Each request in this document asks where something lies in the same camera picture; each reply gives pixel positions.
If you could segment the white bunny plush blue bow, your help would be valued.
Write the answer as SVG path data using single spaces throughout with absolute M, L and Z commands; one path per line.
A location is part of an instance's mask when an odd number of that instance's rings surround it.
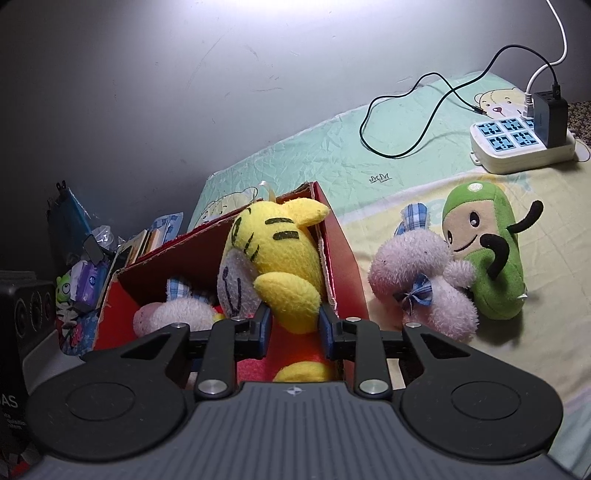
M 133 331 L 137 337 L 146 336 L 173 323 L 185 323 L 191 331 L 211 329 L 223 315 L 211 305 L 211 299 L 196 293 L 179 279 L 166 282 L 166 301 L 152 302 L 140 307 L 133 316 Z

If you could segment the yellow tiger plush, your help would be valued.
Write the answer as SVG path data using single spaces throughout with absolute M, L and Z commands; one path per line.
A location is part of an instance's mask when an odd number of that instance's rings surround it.
M 327 382 L 338 377 L 325 358 L 318 312 L 325 277 L 311 227 L 331 209 L 310 198 L 282 204 L 259 201 L 235 217 L 219 265 L 216 289 L 225 317 L 252 318 L 260 304 L 271 311 L 263 359 L 238 363 L 238 379 L 256 382 Z

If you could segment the green pea plush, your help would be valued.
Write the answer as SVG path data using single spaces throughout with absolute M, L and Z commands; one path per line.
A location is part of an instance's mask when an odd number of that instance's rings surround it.
M 442 233 L 454 258 L 475 268 L 469 290 L 481 315 L 504 321 L 522 311 L 527 287 L 518 235 L 531 228 L 543 210 L 543 202 L 536 200 L 517 220 L 504 191 L 483 181 L 461 184 L 448 195 Z

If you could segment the blue patterned cloth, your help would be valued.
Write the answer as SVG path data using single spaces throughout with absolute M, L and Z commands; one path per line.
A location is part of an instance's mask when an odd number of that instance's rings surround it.
M 93 310 L 79 313 L 74 309 L 60 310 L 57 316 L 61 351 L 70 356 L 81 356 L 94 348 L 99 313 Z

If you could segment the red cardboard box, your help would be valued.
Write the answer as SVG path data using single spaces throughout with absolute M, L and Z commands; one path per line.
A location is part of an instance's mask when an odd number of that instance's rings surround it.
M 226 239 L 240 213 L 242 209 L 232 209 L 140 257 L 117 273 L 105 294 L 93 350 L 110 350 L 137 340 L 132 327 L 133 315 L 141 307 L 162 300 L 169 279 L 183 280 L 197 287 L 199 292 L 215 294 Z M 368 318 L 360 271 L 335 214 L 329 214 L 308 231 L 321 264 L 322 299 L 342 319 Z M 308 360 L 331 366 L 337 379 L 353 380 L 353 362 L 326 359 L 318 332 L 298 338 L 280 327 L 277 321 L 271 325 L 266 357 L 239 361 L 238 380 L 270 382 L 280 367 Z

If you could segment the green frog toy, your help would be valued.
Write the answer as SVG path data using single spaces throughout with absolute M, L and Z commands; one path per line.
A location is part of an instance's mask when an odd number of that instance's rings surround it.
M 56 305 L 58 307 L 71 307 L 75 300 L 77 283 L 72 279 L 70 272 L 56 279 Z

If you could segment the purple tissue pack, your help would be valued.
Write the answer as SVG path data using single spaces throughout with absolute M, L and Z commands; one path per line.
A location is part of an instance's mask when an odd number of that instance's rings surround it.
M 70 270 L 70 299 L 73 307 L 81 312 L 93 310 L 98 302 L 107 273 L 105 261 L 94 265 L 80 260 Z

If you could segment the stack of books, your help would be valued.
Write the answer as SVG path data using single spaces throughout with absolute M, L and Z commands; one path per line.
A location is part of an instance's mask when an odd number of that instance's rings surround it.
M 162 244 L 164 232 L 163 227 L 150 230 L 144 229 L 131 240 L 123 243 L 111 263 L 108 277 L 133 265 L 141 256 L 158 248 Z

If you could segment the pastel cartoon bed sheet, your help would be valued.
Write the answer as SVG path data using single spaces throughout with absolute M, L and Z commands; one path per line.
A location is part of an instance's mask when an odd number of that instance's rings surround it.
M 342 231 L 367 271 L 394 233 L 403 208 L 424 203 L 432 229 L 441 227 L 451 190 L 468 181 L 496 183 L 517 217 L 544 205 L 541 219 L 519 237 L 527 299 L 520 317 L 483 321 L 474 347 L 550 383 L 565 405 L 554 458 L 577 476 L 590 472 L 590 161 L 494 176 L 470 156 L 474 106 L 495 113 L 520 97 L 508 81 L 487 75 L 460 79 L 458 97 L 445 85 L 423 86 L 407 98 L 331 120 L 215 172 L 202 189 L 191 226 L 269 191 L 283 194 L 318 182 Z

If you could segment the blue bag with clips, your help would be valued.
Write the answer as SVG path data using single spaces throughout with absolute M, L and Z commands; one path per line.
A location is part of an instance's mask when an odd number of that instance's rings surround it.
M 91 234 L 89 216 L 65 180 L 47 201 L 46 220 L 55 274 L 61 276 L 79 260 L 88 260 L 85 241 Z

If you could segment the white power strip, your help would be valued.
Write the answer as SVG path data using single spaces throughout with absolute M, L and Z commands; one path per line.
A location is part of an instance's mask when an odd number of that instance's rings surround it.
M 570 132 L 564 145 L 547 148 L 536 135 L 532 120 L 489 119 L 473 124 L 469 133 L 473 163 L 492 174 L 512 174 L 575 159 L 576 141 Z

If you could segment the black power adapter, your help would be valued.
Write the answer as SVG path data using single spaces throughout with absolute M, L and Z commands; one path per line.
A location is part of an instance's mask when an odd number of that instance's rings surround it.
M 548 149 L 566 144 L 568 103 L 562 97 L 560 88 L 537 92 L 534 99 L 534 130 L 537 137 Z

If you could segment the patterned brown cloth furniture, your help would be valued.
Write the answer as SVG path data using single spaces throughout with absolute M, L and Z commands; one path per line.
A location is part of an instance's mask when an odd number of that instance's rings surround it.
M 591 101 L 580 101 L 569 104 L 568 128 L 573 135 L 591 146 Z

